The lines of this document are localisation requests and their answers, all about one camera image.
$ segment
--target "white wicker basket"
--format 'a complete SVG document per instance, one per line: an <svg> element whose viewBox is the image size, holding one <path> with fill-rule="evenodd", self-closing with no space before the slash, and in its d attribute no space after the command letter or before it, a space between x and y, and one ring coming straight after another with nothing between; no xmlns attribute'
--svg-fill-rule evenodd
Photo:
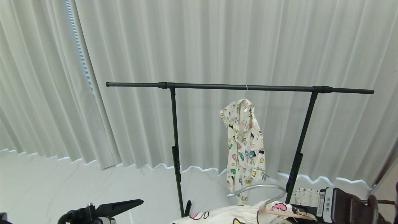
<svg viewBox="0 0 398 224"><path fill-rule="evenodd" d="M318 207L319 191L299 188L296 190L296 204Z"/></svg>

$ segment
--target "clothes rack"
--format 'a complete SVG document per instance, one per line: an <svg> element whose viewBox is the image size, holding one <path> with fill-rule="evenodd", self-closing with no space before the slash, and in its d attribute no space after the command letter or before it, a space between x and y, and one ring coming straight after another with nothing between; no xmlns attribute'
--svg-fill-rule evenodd
<svg viewBox="0 0 398 224"><path fill-rule="evenodd" d="M314 109L315 101L319 93L357 93L357 94L373 94L374 90L369 89L353 89L353 88L333 88L329 86L261 86L261 85L234 85L234 84L193 84L193 83L110 83L106 82L106 86L115 87L157 87L162 89L170 89L172 98L172 114L173 114L173 128L174 128L174 146L172 147L174 173L176 175L177 191L181 217L189 215L191 209L191 201L189 200L187 206L183 206L182 192L181 192L181 168L179 161L179 147L178 147L178 130L177 130L177 109L176 109L176 88L196 88L196 89L228 89L228 90L261 90L261 91L287 91L287 92L311 92L310 103L308 105L307 113L305 115L304 124L301 130L300 139L297 144L295 157L290 170L289 179L286 183L286 203L290 203L293 189L296 183L298 170L301 165L303 154L301 148L304 143L305 134L310 123L312 111Z"/></svg>

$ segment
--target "tile floor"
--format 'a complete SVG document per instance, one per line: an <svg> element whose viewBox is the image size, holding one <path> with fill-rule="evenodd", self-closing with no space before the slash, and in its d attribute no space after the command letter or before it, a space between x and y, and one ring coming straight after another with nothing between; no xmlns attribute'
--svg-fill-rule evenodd
<svg viewBox="0 0 398 224"><path fill-rule="evenodd" d="M225 173L215 169L202 171L191 167L182 173L184 203L192 201L192 212L236 204L227 198ZM285 186L287 175L268 178L266 183ZM319 190L339 187L348 193L366 198L370 189L363 183L338 179L334 184L326 178L315 182L299 175L296 188ZM254 189L248 204L278 194L276 189ZM8 220L18 223L56 223L58 218L72 209L93 202L98 206L124 200L142 199L144 204L116 216L119 224L162 224L179 217L174 169L159 165L155 169L122 166L100 170L96 162L71 163L69 159L46 159L38 155L0 153L0 211L8 213Z"/></svg>

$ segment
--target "white cartoon print shirt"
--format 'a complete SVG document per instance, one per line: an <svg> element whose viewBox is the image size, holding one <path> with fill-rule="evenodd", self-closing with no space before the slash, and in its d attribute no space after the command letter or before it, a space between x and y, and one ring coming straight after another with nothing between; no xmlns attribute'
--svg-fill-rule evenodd
<svg viewBox="0 0 398 224"><path fill-rule="evenodd" d="M253 178L265 180L263 135L254 116L254 105L247 99L230 103L220 112L228 132L227 184L231 192L252 184ZM238 197L246 204L249 191Z"/></svg>
<svg viewBox="0 0 398 224"><path fill-rule="evenodd" d="M289 216L280 216L275 214L261 214L259 210L263 207L265 201L261 201L254 206L250 205L233 205L224 208L199 212L191 214L187 217L173 221L171 224L200 224L200 223L217 223L217 224L290 224L286 220ZM266 206L267 210L281 212L286 214L300 214L308 216L312 220L316 220L315 216L279 201L274 201Z"/></svg>

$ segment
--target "curtain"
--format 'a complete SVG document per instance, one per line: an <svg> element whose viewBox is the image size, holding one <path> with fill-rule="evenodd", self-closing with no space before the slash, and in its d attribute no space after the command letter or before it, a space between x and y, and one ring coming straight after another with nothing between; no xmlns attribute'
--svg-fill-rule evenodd
<svg viewBox="0 0 398 224"><path fill-rule="evenodd" d="M79 58L65 1L0 1L1 149L120 163Z"/></svg>

